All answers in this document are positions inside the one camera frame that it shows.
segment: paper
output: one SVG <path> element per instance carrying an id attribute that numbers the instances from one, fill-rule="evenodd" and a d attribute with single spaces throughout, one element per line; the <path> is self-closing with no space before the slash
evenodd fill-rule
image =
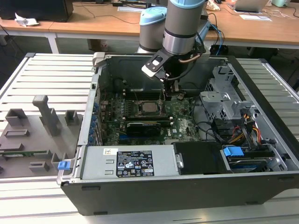
<path id="1" fill-rule="evenodd" d="M 127 7 L 127 6 L 120 6 L 120 7 L 118 7 L 117 11 L 141 13 L 141 12 L 144 11 L 144 9 L 142 9 L 142 8 L 132 8 L 132 7 Z"/>
<path id="2" fill-rule="evenodd" d="M 24 27 L 39 25 L 39 23 L 36 21 L 36 19 L 26 19 L 21 16 L 18 16 L 17 13 L 15 13 L 14 21 L 16 21 L 19 25 L 24 26 Z"/>
<path id="3" fill-rule="evenodd" d="M 260 20 L 260 21 L 272 21 L 267 16 L 257 16 L 257 15 L 240 15 L 244 20 Z"/>

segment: circuit board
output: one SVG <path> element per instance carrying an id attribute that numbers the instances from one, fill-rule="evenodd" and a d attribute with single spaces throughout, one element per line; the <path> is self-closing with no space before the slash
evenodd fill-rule
<path id="1" fill-rule="evenodd" d="M 106 100 L 102 101 L 101 113 L 104 126 L 103 145 L 169 145 L 175 141 L 199 141 L 198 129 L 195 128 L 191 112 L 192 103 L 189 98 L 170 101 L 164 100 L 127 100 L 122 96 L 107 94 Z M 161 123 L 159 136 L 154 137 L 128 137 L 126 134 L 126 124 L 130 121 L 124 119 L 125 115 L 136 114 L 138 122 L 146 122 L 149 117 L 142 119 L 140 110 L 146 110 L 153 115 L 151 122 Z M 160 107 L 160 117 L 168 116 L 171 122 L 159 120 L 155 109 Z"/>

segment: warning label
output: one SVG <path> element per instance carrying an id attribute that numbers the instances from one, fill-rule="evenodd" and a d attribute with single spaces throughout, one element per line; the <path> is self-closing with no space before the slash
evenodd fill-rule
<path id="1" fill-rule="evenodd" d="M 118 177 L 154 176 L 151 151 L 117 152 Z"/>

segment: blue tab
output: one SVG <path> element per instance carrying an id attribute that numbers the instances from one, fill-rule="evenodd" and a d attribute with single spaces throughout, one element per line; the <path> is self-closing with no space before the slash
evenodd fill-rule
<path id="1" fill-rule="evenodd" d="M 229 146 L 223 149 L 225 156 L 244 156 L 244 152 L 241 147 Z"/>
<path id="2" fill-rule="evenodd" d="M 60 161 L 58 164 L 58 170 L 70 170 L 71 162 L 70 161 Z"/>

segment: black plastic cover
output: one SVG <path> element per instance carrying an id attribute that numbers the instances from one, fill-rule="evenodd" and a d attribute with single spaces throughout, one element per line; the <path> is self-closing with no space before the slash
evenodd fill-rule
<path id="1" fill-rule="evenodd" d="M 181 175 L 228 173 L 217 142 L 175 142 L 175 153 L 181 153 L 184 168 Z"/>

